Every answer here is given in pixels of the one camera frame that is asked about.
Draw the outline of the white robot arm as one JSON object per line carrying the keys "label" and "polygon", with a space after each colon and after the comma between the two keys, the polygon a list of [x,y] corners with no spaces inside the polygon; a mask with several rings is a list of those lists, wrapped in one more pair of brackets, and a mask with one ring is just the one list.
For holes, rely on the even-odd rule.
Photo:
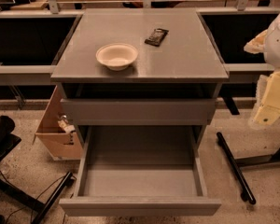
{"label": "white robot arm", "polygon": [[251,122],[260,126],[272,125],[280,118],[280,13],[269,27],[250,40],[244,51],[262,53],[274,70],[267,77],[261,75],[257,84],[256,103]]}

